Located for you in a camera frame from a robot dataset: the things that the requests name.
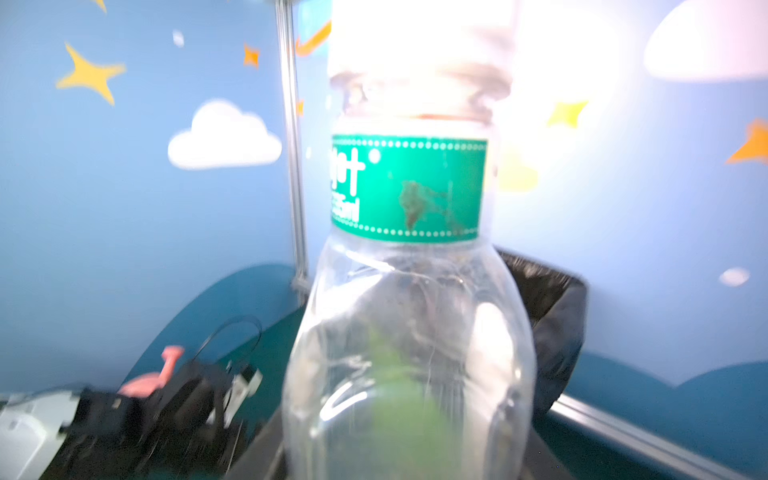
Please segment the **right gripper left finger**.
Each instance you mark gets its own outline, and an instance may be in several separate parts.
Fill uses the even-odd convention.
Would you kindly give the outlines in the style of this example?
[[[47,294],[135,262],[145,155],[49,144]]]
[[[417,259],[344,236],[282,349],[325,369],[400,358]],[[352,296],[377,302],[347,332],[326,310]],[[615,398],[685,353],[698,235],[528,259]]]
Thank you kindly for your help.
[[[287,480],[283,418],[278,407],[224,480]]]

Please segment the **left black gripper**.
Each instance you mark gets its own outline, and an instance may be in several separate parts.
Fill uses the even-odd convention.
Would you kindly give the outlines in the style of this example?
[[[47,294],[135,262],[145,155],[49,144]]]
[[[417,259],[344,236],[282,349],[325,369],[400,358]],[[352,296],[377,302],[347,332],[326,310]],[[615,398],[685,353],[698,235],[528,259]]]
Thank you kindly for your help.
[[[190,361],[146,398],[85,390],[45,479],[178,478],[227,473],[246,450],[246,425],[225,419],[234,377]]]

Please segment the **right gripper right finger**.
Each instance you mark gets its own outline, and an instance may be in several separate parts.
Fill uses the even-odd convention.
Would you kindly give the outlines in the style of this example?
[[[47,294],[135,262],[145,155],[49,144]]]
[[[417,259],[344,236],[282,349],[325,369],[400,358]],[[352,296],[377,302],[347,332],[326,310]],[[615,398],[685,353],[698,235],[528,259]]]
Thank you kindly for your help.
[[[519,480],[575,480],[535,430],[531,430]]]

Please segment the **small clear green-cap bottle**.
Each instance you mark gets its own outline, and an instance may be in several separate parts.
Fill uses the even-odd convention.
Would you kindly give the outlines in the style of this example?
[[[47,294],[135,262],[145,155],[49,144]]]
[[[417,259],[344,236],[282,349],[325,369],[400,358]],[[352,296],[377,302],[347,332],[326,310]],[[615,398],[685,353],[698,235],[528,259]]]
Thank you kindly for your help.
[[[294,479],[515,479],[536,355],[487,239],[515,1],[336,1],[331,229],[285,375]]]

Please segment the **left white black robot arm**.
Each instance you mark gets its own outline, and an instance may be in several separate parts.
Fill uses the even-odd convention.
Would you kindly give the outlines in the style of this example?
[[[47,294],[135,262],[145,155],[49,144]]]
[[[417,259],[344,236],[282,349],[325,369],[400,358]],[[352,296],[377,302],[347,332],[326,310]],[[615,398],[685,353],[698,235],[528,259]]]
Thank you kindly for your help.
[[[116,392],[63,389],[1,404],[4,479],[218,479],[249,442],[236,414],[263,376],[178,363]]]

